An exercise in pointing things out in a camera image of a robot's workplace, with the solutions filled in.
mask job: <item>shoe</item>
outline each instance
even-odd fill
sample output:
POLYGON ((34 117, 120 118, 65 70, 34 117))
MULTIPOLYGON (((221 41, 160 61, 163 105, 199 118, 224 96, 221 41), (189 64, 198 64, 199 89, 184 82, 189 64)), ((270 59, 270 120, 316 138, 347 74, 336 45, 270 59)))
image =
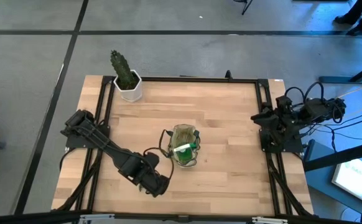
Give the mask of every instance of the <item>shoe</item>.
POLYGON ((335 22, 338 24, 348 24, 348 25, 354 25, 355 22, 349 21, 348 18, 344 16, 337 16, 335 18, 335 22))
POLYGON ((362 28, 356 26, 356 27, 350 29, 350 30, 346 33, 346 35, 356 36, 356 35, 360 34, 361 32, 362 32, 362 28))

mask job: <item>wooden tabletop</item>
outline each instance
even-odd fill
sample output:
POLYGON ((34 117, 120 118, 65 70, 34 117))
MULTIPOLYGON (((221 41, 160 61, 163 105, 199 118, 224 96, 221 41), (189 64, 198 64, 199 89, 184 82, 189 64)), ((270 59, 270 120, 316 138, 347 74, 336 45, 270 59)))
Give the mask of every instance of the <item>wooden tabletop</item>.
MULTIPOLYGON (((101 80, 102 76, 86 76, 78 109, 95 111, 101 80)), ((275 97, 285 92, 284 83, 269 80, 269 84, 275 105, 275 97)), ((175 166, 166 193, 153 198, 119 175, 111 158, 105 154, 94 212, 274 214, 268 169, 259 142, 259 126, 250 120, 250 116, 258 113, 253 84, 143 82, 142 86, 143 97, 135 103, 122 100, 115 92, 109 121, 110 138, 121 147, 142 153, 158 145, 163 129, 191 124, 200 131, 202 139, 197 165, 192 168, 175 166)), ((167 145, 169 138, 166 136, 163 142, 167 145)), ((171 162, 157 154, 160 162, 156 169, 169 176, 171 162)), ((75 190, 85 155, 86 149, 76 149, 64 160, 52 208, 61 206, 75 190)), ((290 153, 282 155, 288 186, 305 209, 312 212, 301 160, 290 153)), ((83 208, 89 191, 88 186, 83 208)), ((278 195, 284 212, 279 186, 278 195)))

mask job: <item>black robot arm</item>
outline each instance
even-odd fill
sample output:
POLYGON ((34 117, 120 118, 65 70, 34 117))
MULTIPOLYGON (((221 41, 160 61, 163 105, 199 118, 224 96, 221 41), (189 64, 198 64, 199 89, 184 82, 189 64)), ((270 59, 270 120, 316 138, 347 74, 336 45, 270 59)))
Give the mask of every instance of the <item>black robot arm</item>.
POLYGON ((276 109, 263 104, 262 111, 251 117, 261 126, 262 148, 268 152, 300 152, 300 139, 308 134, 300 134, 301 129, 329 119, 340 123, 346 108, 344 100, 339 98, 314 98, 293 105, 292 100, 283 95, 276 98, 276 104, 276 109))
POLYGON ((89 111, 78 110, 65 124, 61 131, 63 135, 82 136, 93 143, 98 149, 107 153, 119 173, 134 185, 140 184, 153 197, 162 195, 169 185, 169 178, 160 175, 155 167, 159 163, 159 156, 148 152, 145 156, 138 152, 123 149, 107 138, 97 126, 94 117, 89 111))

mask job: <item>white hexagonal pot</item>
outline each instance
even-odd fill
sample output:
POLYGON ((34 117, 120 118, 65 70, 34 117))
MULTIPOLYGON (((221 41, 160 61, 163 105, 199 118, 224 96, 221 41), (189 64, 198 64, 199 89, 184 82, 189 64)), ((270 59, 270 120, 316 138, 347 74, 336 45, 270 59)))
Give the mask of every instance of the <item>white hexagonal pot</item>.
POLYGON ((123 98, 124 100, 128 101, 128 102, 135 102, 139 99, 141 99, 142 97, 142 79, 141 77, 138 75, 138 73, 135 70, 131 70, 131 72, 133 72, 139 79, 138 84, 136 85, 136 87, 133 90, 121 90, 118 86, 118 76, 114 79, 114 84, 116 85, 116 88, 120 91, 121 94, 121 98, 123 98))

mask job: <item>person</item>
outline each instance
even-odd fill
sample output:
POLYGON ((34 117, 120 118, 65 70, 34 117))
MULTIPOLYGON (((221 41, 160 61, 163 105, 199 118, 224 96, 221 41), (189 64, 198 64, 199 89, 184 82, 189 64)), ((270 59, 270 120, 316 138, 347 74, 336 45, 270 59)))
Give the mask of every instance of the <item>person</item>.
MULTIPOLYGON (((362 14, 362 0, 357 0, 354 6, 344 16, 337 16, 335 22, 338 24, 354 25, 362 14)), ((347 32, 347 35, 357 35, 362 32, 362 19, 358 25, 347 32)))

